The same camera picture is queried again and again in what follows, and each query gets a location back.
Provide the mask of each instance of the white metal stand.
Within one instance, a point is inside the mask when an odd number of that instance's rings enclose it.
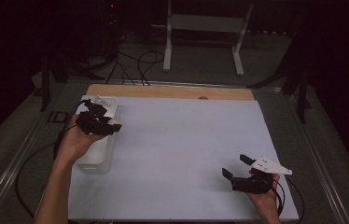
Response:
[[[169,72],[171,70],[173,29],[215,31],[239,34],[238,42],[232,47],[232,55],[236,68],[236,75],[240,77],[243,76],[244,69],[242,67],[241,57],[239,56],[239,49],[242,46],[244,34],[246,32],[252,10],[253,5],[249,5],[243,18],[173,14],[172,0],[168,0],[168,18],[166,26],[167,36],[163,71]]]

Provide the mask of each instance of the white plastic box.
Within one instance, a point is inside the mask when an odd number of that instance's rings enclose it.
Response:
[[[114,118],[119,122],[119,115],[116,115],[118,101],[113,97],[104,96],[83,96],[82,100],[91,99],[93,102],[103,101],[104,108],[107,109],[105,117]],[[87,111],[88,108],[81,105],[77,114]],[[111,159],[113,157],[114,145],[117,133],[108,135],[107,137],[93,143],[87,153],[76,161],[76,165],[85,174],[103,175],[110,169]]]

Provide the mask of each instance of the dark background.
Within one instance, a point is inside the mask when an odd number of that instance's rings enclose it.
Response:
[[[226,5],[212,10],[216,1],[210,2],[178,0],[174,11],[238,13]],[[41,70],[42,54],[58,50],[81,62],[90,55],[105,55],[113,46],[98,49],[88,43],[114,44],[126,29],[148,37],[150,24],[166,23],[166,8],[161,0],[0,0],[0,124],[34,91],[30,77]],[[108,25],[113,17],[118,20],[115,28]],[[310,84],[349,152],[349,1],[258,1],[248,29],[252,34],[294,35],[279,70],[300,61],[311,64]],[[89,38],[97,41],[86,41]]]

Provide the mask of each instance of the white tabletop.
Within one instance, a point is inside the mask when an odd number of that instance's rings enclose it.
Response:
[[[249,177],[239,155],[279,162],[256,101],[118,97],[122,128],[106,175],[73,167],[69,218],[88,220],[259,219],[221,175]],[[282,177],[282,220],[298,214]]]

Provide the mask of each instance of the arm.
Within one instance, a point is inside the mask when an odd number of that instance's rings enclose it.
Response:
[[[279,181],[279,175],[273,175],[273,179]],[[276,189],[277,183],[273,181],[273,187]],[[272,190],[265,194],[246,193],[250,201],[254,204],[259,216],[265,224],[280,223],[277,212],[276,195]]]
[[[69,127],[76,124],[77,116],[73,116]],[[35,224],[67,223],[67,203],[72,176],[72,166],[84,155],[93,142],[103,136],[86,135],[79,127],[68,129],[65,133],[58,155],[52,166],[43,199],[35,215]]]

